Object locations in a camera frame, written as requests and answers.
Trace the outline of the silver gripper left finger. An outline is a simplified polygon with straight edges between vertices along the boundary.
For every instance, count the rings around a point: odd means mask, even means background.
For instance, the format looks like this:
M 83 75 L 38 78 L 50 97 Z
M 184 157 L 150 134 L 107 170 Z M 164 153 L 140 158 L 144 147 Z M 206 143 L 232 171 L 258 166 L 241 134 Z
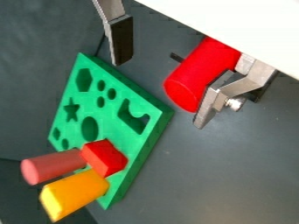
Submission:
M 111 64 L 120 66 L 133 56 L 133 17 L 125 13 L 121 0 L 91 0 L 91 3 L 102 20 Z

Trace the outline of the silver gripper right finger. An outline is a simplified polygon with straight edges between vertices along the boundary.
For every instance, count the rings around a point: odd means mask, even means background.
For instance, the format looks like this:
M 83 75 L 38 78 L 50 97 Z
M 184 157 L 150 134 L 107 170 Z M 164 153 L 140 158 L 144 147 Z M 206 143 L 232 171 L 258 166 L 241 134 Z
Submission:
M 224 108 L 237 112 L 245 101 L 257 102 L 276 74 L 272 66 L 241 53 L 234 70 L 226 69 L 209 83 L 192 124 L 201 129 Z

